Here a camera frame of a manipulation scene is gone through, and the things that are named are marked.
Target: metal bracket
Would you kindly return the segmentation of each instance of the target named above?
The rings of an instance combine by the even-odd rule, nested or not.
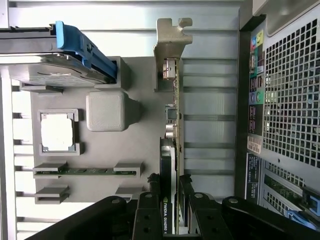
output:
[[[153,52],[158,73],[163,72],[165,59],[179,59],[185,46],[191,44],[193,37],[183,33],[184,27],[192,26],[192,19],[179,18],[178,26],[172,26],[171,18],[160,18],[156,21],[156,39]]]

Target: screw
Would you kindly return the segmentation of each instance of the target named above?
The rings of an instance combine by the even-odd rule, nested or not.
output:
[[[200,199],[200,198],[203,197],[203,195],[202,195],[201,193],[196,193],[194,196],[195,196],[197,199]]]
[[[229,202],[232,203],[232,204],[237,204],[237,203],[238,203],[238,200],[235,199],[235,198],[230,198],[230,199],[229,199]]]

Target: ventilation grille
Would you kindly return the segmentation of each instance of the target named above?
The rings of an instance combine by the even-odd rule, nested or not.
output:
[[[320,168],[317,19],[266,50],[263,147]]]
[[[284,216],[286,215],[286,212],[288,210],[291,210],[287,205],[285,205],[282,201],[278,200],[270,192],[266,193],[266,200]]]
[[[298,177],[292,174],[291,172],[286,171],[283,168],[278,167],[270,162],[265,162],[265,168],[277,174],[278,176],[288,180],[289,182],[297,185],[298,187],[303,187],[305,185],[305,181],[301,177]]]

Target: label sticker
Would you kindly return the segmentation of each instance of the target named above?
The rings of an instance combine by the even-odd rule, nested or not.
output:
[[[248,136],[247,145],[246,145],[246,148],[248,150],[251,150],[257,154],[260,154],[261,153],[261,146],[262,146],[261,139],[254,137],[254,136]]]

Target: sheet metal wall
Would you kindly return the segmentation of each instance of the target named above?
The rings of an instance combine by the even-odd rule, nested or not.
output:
[[[153,56],[156,20],[190,17],[193,43],[184,59],[184,167],[196,191],[218,200],[234,193],[238,10],[240,0],[10,1],[9,24],[43,27],[56,20],[77,26],[107,56]],[[90,203],[35,205],[30,95],[12,93],[17,238],[24,239]]]

